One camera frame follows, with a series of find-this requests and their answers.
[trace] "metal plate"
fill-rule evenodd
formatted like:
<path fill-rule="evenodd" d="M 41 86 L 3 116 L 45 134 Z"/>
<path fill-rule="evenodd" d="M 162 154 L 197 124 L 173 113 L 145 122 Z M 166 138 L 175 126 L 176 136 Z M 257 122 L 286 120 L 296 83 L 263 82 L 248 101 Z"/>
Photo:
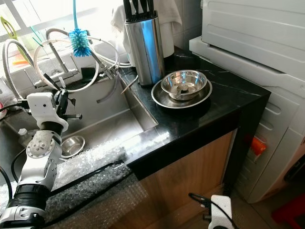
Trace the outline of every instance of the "metal plate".
<path fill-rule="evenodd" d="M 183 109 L 202 103 L 210 96 L 211 93 L 212 84 L 209 80 L 207 80 L 206 86 L 199 92 L 199 94 L 195 98 L 188 101 L 177 101 L 171 98 L 169 94 L 161 88 L 161 81 L 159 81 L 152 89 L 152 99 L 160 106 L 166 108 Z"/>

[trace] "kitchen sink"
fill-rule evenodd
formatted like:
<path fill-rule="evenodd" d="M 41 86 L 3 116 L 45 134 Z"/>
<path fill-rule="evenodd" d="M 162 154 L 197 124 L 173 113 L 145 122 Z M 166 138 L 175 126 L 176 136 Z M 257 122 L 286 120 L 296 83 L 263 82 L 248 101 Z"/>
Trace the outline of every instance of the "kitchen sink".
<path fill-rule="evenodd" d="M 70 99 L 76 99 L 76 106 L 69 104 L 66 113 L 82 114 L 83 118 L 68 120 L 69 129 L 63 133 L 63 140 L 69 136 L 80 135 L 86 141 L 85 151 L 108 141 L 119 144 L 158 124 L 134 92 L 127 90 L 121 94 L 126 87 L 126 83 L 121 79 L 116 84 L 113 95 L 104 101 L 103 98 L 114 86 L 114 80 L 104 81 L 92 85 L 87 90 L 69 95 Z M 19 138 L 16 133 L 20 128 L 37 129 L 35 119 L 22 112 L 6 118 L 0 125 L 0 165 L 11 180 L 13 177 L 10 164 L 22 149 L 16 144 Z M 26 157 L 23 156 L 16 163 L 17 176 L 20 175 L 25 159 Z M 3 178 L 0 178 L 0 183 L 4 183 Z"/>

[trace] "white towel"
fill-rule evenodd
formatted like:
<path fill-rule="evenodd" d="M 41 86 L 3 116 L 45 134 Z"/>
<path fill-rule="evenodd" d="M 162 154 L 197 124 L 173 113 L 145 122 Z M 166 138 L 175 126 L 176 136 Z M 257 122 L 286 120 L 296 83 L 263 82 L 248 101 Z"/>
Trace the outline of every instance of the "white towel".
<path fill-rule="evenodd" d="M 171 22 L 175 30 L 178 30 L 182 26 L 181 17 L 174 0 L 153 0 L 153 3 L 154 3 L 154 9 L 158 11 L 160 25 Z M 140 1 L 139 1 L 139 12 L 140 13 L 143 12 Z M 132 13 L 135 14 L 135 9 L 133 6 L 132 6 Z M 130 55 L 129 56 L 130 63 L 134 66 L 134 61 L 131 56 L 132 51 L 130 48 L 130 44 L 128 41 L 128 37 L 124 25 L 125 20 L 126 20 L 126 15 L 125 15 L 124 6 L 122 4 L 122 0 L 118 0 L 115 3 L 115 6 L 113 7 L 111 25 L 115 27 L 119 32 L 123 33 L 123 46 L 126 52 Z"/>

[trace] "white tile wall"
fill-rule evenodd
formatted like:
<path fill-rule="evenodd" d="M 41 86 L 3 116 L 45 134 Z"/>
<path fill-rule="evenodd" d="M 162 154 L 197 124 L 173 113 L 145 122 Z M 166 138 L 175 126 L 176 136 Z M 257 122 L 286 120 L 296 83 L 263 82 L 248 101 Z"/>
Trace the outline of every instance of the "white tile wall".
<path fill-rule="evenodd" d="M 182 27 L 173 31 L 174 45 L 189 50 L 189 40 L 201 35 L 202 9 L 201 0 L 175 0 L 181 19 Z"/>

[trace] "stainless steel bowl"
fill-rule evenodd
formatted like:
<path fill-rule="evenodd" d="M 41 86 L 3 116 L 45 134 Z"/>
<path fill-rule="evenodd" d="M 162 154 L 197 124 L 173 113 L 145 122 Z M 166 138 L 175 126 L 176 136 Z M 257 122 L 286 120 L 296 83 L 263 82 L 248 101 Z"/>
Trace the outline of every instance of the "stainless steel bowl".
<path fill-rule="evenodd" d="M 85 139 L 82 136 L 69 137 L 61 144 L 62 158 L 70 158 L 82 152 L 85 146 Z"/>
<path fill-rule="evenodd" d="M 193 99 L 206 85 L 207 79 L 201 72 L 180 70 L 165 76 L 161 88 L 175 100 Z"/>

